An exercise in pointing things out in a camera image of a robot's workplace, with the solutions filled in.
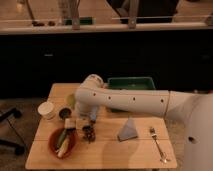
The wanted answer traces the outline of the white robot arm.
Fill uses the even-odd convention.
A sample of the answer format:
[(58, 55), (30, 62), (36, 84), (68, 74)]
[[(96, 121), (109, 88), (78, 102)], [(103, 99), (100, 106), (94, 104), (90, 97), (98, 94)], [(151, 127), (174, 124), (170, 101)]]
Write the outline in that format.
[(86, 116), (95, 106), (152, 114), (185, 125), (182, 171), (213, 171), (213, 93), (169, 90), (115, 90), (91, 74), (75, 91), (76, 113)]

